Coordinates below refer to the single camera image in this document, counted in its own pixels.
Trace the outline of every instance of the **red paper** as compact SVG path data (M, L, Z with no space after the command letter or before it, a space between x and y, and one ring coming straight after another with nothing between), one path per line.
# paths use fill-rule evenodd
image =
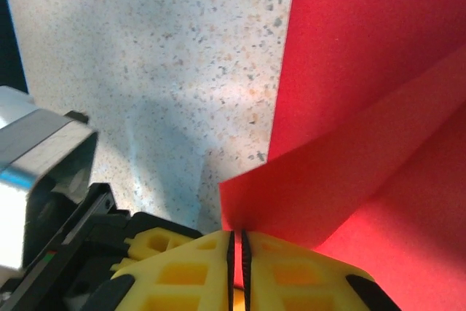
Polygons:
M224 226L322 243L404 310L460 310L465 42L466 0L293 0L272 161L221 184Z

